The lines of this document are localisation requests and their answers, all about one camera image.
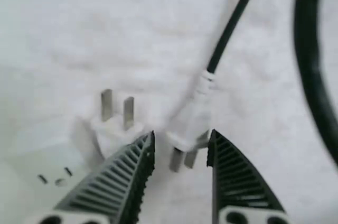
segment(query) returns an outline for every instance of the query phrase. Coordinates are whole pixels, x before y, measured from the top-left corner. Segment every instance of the white surface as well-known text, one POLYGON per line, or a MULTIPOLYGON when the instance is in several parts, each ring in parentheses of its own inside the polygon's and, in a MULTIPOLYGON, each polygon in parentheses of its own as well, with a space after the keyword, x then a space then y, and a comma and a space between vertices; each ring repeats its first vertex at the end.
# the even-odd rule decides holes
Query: white surface
POLYGON ((165 129, 165 139, 182 152, 190 152, 208 144, 211 120, 210 100, 215 88, 215 75, 204 70, 194 91, 180 112, 165 129))
MULTIPOLYGON (((88 116, 87 100, 107 87, 138 100, 136 119, 163 126, 236 1, 0 0, 1 155, 43 120, 73 111, 88 116)), ((323 5, 325 67, 338 96, 338 5, 323 5)), ((304 103, 293 6, 294 0, 250 2, 217 71, 213 124, 253 162, 296 223, 336 223, 338 175, 304 103)), ((156 149, 141 223, 210 223, 206 151, 193 170, 171 174, 171 148, 158 136, 156 149)), ((38 199, 6 163, 1 172, 1 223, 15 223, 10 209, 28 209, 38 199)))

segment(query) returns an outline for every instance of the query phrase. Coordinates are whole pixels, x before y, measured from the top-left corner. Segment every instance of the power plug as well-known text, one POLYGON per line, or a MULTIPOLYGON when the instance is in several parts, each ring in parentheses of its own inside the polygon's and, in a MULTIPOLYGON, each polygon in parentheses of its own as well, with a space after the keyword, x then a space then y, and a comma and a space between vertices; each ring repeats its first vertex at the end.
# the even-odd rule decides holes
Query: power plug
POLYGON ((185 165, 192 168, 198 149, 208 145, 209 101, 213 86, 214 74, 203 71, 192 96, 167 127, 166 138, 174 146, 170 164, 172 171, 179 170, 184 153, 187 153, 185 165))
POLYGON ((104 90, 101 93, 101 114, 92 120, 92 128, 96 131, 104 158, 131 144, 144 133, 144 125, 134 121, 134 98, 124 100, 122 115, 114 112, 112 100, 112 90, 104 90))

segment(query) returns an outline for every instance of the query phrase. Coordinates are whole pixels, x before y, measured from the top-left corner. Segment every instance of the power outlet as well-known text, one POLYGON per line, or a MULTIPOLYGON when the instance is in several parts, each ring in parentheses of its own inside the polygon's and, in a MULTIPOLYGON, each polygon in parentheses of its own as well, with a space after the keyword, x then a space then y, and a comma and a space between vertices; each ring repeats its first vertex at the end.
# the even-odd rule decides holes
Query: power outlet
POLYGON ((6 163, 33 193, 36 209, 51 209, 104 159, 94 134, 78 118, 61 117, 35 130, 21 133, 6 163))

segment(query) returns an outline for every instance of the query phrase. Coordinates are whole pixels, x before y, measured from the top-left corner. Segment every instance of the power cord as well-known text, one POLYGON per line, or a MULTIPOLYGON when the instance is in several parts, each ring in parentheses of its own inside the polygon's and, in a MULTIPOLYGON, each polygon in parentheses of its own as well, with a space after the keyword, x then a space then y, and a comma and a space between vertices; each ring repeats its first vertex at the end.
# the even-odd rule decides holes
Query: power cord
POLYGON ((208 67, 206 68, 206 70, 209 73, 214 74, 217 68, 218 63, 220 62, 220 59, 222 57, 222 54, 229 42, 229 39, 232 35, 232 32, 234 30, 234 28, 236 27, 239 19, 241 18, 247 4, 248 4, 249 0, 239 0, 236 8, 234 9, 228 24, 226 26, 226 28, 224 29, 217 45, 216 48, 211 56, 211 59, 209 61, 208 67))
POLYGON ((321 76, 318 0, 296 0, 294 42, 304 93, 318 131, 338 165, 338 123, 321 76))

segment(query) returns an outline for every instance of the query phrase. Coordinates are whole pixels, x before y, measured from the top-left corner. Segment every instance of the metal prong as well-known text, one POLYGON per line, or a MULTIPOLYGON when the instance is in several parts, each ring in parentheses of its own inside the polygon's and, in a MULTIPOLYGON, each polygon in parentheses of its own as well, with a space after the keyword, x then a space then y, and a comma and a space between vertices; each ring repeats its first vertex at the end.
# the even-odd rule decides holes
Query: metal prong
POLYGON ((101 120, 102 122, 112 118, 112 90, 105 89, 101 92, 101 120))
POLYGON ((191 152, 188 152, 184 159, 184 165, 190 169, 194 167, 195 160, 197 157, 197 150, 193 150, 191 152))
POLYGON ((128 130, 134 125, 134 98, 128 97, 123 103, 123 128, 128 130))
POLYGON ((173 172, 178 172, 180 167, 181 167, 181 163, 182 163, 182 159, 183 159, 184 153, 177 149, 176 147, 173 150, 171 159, 170 159, 170 165, 169 168, 171 171, 173 172))

